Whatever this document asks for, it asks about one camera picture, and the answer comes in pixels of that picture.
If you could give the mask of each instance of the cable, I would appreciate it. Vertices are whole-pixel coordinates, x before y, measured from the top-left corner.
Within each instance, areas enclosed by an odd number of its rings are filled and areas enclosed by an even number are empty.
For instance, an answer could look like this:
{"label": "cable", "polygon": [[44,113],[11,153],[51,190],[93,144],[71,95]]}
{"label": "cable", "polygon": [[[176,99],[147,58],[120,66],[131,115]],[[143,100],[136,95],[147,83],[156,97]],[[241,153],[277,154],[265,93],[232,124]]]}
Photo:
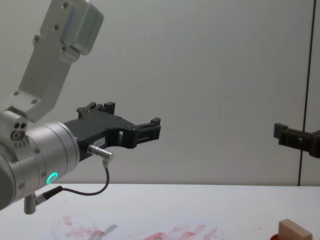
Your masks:
{"label": "cable", "polygon": [[109,185],[109,181],[110,181],[110,174],[109,174],[108,168],[106,167],[106,168],[104,168],[104,170],[105,170],[105,173],[106,173],[106,182],[105,182],[104,187],[100,191],[87,193],[87,192],[76,191],[76,190],[69,189],[69,188],[64,188],[62,186],[57,186],[57,187],[55,187],[55,188],[53,188],[53,189],[51,189],[49,191],[44,192],[43,194],[41,194],[39,196],[40,199],[43,197],[41,203],[43,203],[44,201],[50,199],[54,195],[57,195],[61,191],[66,191],[66,192],[70,192],[70,193],[74,193],[74,194],[78,194],[78,195],[83,195],[83,196],[95,196],[95,195],[101,194],[104,190],[107,189],[107,187]]}
{"label": "cable", "polygon": [[109,185],[109,181],[110,181],[110,174],[109,174],[108,168],[105,168],[104,170],[105,170],[105,173],[106,173],[106,182],[105,182],[104,187],[100,191],[87,193],[87,192],[76,191],[76,190],[69,189],[69,188],[64,188],[64,187],[62,188],[62,191],[71,192],[71,193],[78,194],[78,195],[83,195],[83,196],[95,196],[95,195],[101,194],[104,190],[107,189],[107,187]]}

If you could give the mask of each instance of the white sticker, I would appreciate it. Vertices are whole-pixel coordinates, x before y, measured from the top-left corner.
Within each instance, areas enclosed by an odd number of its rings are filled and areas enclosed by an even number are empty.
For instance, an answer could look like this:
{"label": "white sticker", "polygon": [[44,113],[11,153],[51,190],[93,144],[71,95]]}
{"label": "white sticker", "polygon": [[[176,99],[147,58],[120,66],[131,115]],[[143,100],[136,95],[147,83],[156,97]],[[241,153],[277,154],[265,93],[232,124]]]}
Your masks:
{"label": "white sticker", "polygon": [[95,145],[96,147],[100,147],[100,146],[102,146],[104,144],[106,144],[106,138],[105,137],[100,138],[99,140],[93,142],[93,145]]}

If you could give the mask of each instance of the black bracket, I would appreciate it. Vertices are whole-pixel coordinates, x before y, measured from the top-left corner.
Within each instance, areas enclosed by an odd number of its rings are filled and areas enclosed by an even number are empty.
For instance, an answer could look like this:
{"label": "black bracket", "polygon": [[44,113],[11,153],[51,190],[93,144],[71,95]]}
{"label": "black bracket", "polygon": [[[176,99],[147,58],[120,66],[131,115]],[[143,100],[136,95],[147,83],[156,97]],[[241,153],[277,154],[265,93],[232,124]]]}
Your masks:
{"label": "black bracket", "polygon": [[279,139],[279,145],[306,151],[312,157],[320,158],[320,131],[310,133],[276,123],[273,136]]}
{"label": "black bracket", "polygon": [[115,107],[114,102],[103,105],[92,102],[76,110],[78,119],[65,123],[77,137],[80,161],[91,156],[87,153],[91,144],[103,149],[113,146],[133,149],[137,144],[159,139],[160,118],[156,117],[150,123],[136,125],[114,115]]}

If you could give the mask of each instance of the table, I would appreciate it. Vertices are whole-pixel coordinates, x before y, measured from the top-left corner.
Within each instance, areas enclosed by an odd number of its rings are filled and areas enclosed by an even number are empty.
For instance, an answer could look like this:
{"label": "table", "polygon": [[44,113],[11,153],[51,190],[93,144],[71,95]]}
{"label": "table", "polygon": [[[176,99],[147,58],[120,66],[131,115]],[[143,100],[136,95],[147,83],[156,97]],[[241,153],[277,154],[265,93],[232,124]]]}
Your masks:
{"label": "table", "polygon": [[[40,194],[56,184],[48,185]],[[103,184],[63,184],[95,192]],[[62,192],[23,212],[23,200],[0,211],[3,240],[37,240],[50,223],[62,216],[103,212],[106,215],[155,217],[212,217],[223,223],[225,240],[268,240],[278,223],[291,219],[320,240],[320,187],[111,184],[97,196]]]}

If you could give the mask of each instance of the wall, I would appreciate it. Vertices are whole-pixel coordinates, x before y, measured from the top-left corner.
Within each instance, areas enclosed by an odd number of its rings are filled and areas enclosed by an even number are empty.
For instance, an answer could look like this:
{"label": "wall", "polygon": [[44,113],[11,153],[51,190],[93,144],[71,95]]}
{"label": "wall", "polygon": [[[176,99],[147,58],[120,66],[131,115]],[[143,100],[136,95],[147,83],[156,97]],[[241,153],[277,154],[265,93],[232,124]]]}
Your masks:
{"label": "wall", "polygon": [[[310,65],[309,91],[306,109],[305,130],[315,132],[320,129],[320,5],[315,8],[313,44]],[[307,152],[303,153],[301,169],[301,185],[320,185],[320,159],[311,157]]]}
{"label": "wall", "polygon": [[[56,108],[66,122],[90,102],[116,102],[160,140],[110,149],[114,183],[296,185],[300,153],[273,125],[303,125],[312,0],[94,0],[105,20]],[[19,85],[49,1],[0,2],[0,101]],[[102,183],[98,158],[62,181]]]}

